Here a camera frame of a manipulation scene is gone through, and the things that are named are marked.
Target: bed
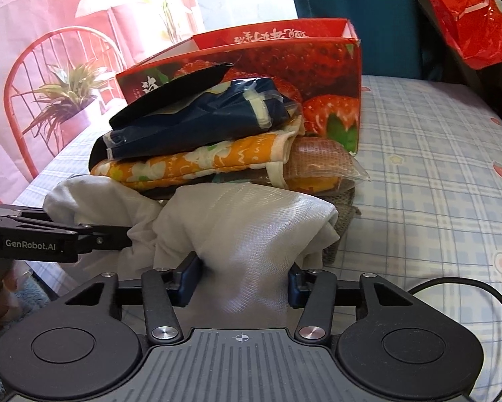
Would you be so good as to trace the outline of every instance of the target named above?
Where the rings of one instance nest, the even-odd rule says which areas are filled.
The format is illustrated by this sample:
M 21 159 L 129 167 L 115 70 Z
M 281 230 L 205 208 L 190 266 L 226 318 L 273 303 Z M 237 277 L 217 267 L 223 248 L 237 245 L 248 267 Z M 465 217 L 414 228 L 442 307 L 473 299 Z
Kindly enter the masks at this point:
M 357 159 L 371 181 L 356 190 L 356 217 L 328 266 L 340 279 L 362 272 L 404 289 L 443 275 L 491 284 L 502 293 L 502 122 L 461 85 L 363 77 Z M 107 121 L 83 131 L 19 196 L 41 206 L 59 181 L 87 173 L 92 143 Z M 57 264 L 31 263 L 52 289 L 75 286 Z M 491 401 L 502 386 L 502 308 L 472 287 L 446 285 L 418 295 L 482 342 L 485 361 L 472 398 Z M 126 319 L 141 327 L 139 311 Z M 335 329 L 354 321 L 338 307 Z

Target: white cloth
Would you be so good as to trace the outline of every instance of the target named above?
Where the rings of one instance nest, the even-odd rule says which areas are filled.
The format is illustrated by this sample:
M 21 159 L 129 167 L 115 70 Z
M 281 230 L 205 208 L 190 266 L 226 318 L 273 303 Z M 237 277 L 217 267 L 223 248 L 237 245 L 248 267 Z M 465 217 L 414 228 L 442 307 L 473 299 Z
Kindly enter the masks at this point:
M 64 267 L 80 282 L 104 271 L 139 278 L 195 251 L 205 273 L 190 305 L 177 310 L 184 331 L 293 326 L 288 270 L 294 262 L 321 267 L 322 249 L 339 238 L 332 204 L 253 184 L 182 186 L 162 208 L 109 178 L 80 176 L 49 193 L 44 209 L 55 222 L 132 226 L 131 248 Z

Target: dark blue curtain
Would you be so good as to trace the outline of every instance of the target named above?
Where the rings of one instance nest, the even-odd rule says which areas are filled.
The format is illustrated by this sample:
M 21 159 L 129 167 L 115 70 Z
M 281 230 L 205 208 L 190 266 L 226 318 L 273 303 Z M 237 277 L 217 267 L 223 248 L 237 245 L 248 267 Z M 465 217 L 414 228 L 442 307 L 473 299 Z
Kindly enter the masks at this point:
M 416 0 L 294 0 L 300 18 L 349 18 L 361 39 L 363 74 L 418 79 Z

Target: metal screw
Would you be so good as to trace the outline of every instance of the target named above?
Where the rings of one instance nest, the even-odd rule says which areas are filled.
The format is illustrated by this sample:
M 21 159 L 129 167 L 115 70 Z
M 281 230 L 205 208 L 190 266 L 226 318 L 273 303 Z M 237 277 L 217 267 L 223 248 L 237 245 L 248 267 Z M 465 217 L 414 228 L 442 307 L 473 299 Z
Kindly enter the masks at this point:
M 158 326 L 152 330 L 151 334 L 158 340 L 171 340 L 178 335 L 178 330 L 172 326 Z
M 325 335 L 325 330 L 319 326 L 305 326 L 299 330 L 299 335 L 307 340 L 318 340 Z

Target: strawberry box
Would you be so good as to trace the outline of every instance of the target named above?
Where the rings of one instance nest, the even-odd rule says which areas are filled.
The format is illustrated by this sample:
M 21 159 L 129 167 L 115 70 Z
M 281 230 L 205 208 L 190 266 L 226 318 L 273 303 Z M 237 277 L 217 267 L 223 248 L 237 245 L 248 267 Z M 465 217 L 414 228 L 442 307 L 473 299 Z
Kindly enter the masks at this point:
M 351 153 L 359 143 L 360 42 L 347 19 L 292 19 L 195 35 L 117 75 L 128 103 L 175 77 L 234 65 L 224 81 L 267 76 L 302 104 L 305 129 Z

